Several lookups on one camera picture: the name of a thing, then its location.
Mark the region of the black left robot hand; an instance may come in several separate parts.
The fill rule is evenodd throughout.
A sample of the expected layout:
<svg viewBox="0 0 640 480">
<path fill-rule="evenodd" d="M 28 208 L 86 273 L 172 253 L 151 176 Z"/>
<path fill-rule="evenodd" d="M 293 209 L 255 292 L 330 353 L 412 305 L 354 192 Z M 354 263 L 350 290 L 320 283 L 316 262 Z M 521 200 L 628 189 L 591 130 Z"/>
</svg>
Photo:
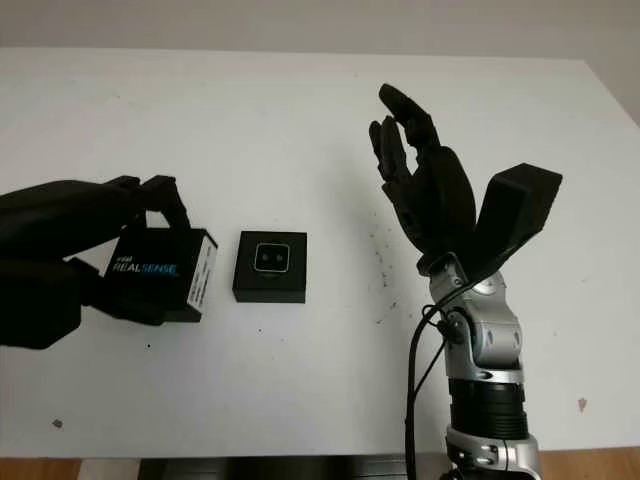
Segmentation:
<svg viewBox="0 0 640 480">
<path fill-rule="evenodd" d="M 173 231 L 191 228 L 171 176 L 57 180 L 3 194 L 1 277 L 44 281 L 81 274 L 65 259 L 145 228 L 149 212 L 161 214 Z"/>
</svg>

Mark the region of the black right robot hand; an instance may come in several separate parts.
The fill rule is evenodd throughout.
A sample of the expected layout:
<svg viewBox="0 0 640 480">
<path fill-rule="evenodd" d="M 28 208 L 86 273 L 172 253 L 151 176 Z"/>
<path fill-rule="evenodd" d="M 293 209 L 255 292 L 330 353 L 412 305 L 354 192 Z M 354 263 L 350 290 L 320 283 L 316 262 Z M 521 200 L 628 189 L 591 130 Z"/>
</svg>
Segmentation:
<svg viewBox="0 0 640 480">
<path fill-rule="evenodd" d="M 369 125 L 382 189 L 402 230 L 430 265 L 457 253 L 475 229 L 472 187 L 456 153 L 440 142 L 429 113 L 396 87 L 383 84 L 388 108 Z"/>
</svg>

